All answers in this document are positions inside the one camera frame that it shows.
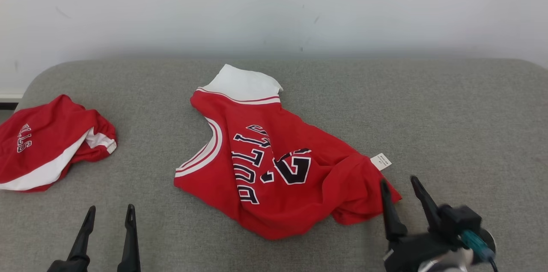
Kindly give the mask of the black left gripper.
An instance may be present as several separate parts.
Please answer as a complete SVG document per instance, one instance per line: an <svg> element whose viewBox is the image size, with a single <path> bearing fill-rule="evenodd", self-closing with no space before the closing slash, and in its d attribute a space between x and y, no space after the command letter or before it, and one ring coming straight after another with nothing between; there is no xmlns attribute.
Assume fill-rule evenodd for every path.
<svg viewBox="0 0 548 272"><path fill-rule="evenodd" d="M91 206L70 250L67 260L55 260L46 272L87 272L90 263L87 255L89 236L93 232L96 206ZM135 207L129 204L125 217L125 245L118 272L141 272L140 252L137 237Z"/></svg>

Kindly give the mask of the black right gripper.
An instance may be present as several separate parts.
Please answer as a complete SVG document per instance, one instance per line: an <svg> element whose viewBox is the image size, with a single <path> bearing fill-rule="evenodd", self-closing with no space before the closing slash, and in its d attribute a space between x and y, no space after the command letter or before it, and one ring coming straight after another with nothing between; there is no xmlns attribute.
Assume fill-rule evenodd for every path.
<svg viewBox="0 0 548 272"><path fill-rule="evenodd" d="M422 204L428 231L440 229L438 206L417 176L410 178L415 196ZM385 179L380 183L382 215L385 226L385 237L389 241L389 252L384 259L386 272L418 272L421 264L435 260L448 252L457 251L462 244L450 241L436 233L423 233L407 236L408 230L399 219L392 202L389 185Z"/></svg>

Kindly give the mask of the red Bulls jersey shirt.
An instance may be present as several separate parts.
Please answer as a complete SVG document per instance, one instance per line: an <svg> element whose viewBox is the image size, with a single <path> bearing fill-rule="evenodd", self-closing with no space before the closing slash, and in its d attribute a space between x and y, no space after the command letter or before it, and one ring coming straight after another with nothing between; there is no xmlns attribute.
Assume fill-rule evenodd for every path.
<svg viewBox="0 0 548 272"><path fill-rule="evenodd" d="M265 239L382 214L384 176L369 157L284 109L276 79L224 65L190 102L212 138L174 185Z"/></svg>

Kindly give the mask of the red Bulls shorts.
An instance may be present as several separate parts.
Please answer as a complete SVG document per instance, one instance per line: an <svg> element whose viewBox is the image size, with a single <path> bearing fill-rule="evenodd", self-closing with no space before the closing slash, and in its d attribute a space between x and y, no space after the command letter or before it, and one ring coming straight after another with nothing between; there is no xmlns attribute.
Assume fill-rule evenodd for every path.
<svg viewBox="0 0 548 272"><path fill-rule="evenodd" d="M0 190L41 192L79 161L101 161L117 149L114 125L97 110L59 95L15 112L0 124Z"/></svg>

